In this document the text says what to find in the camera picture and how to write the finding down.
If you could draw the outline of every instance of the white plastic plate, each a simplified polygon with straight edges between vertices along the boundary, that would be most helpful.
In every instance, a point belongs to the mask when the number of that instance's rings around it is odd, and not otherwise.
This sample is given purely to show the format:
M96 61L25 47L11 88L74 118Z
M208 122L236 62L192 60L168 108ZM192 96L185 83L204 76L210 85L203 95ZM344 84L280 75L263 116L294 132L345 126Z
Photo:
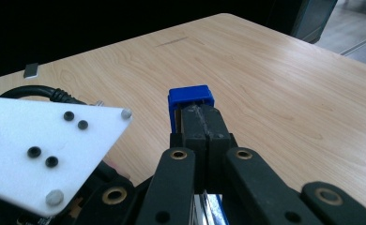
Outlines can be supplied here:
M0 98L0 199L43 217L60 213L129 125L123 110ZM64 119L67 111L72 121ZM87 129L78 128L81 120ZM27 155L33 146L39 157ZM50 156L58 159L53 168L45 164ZM50 204L53 190L63 199Z

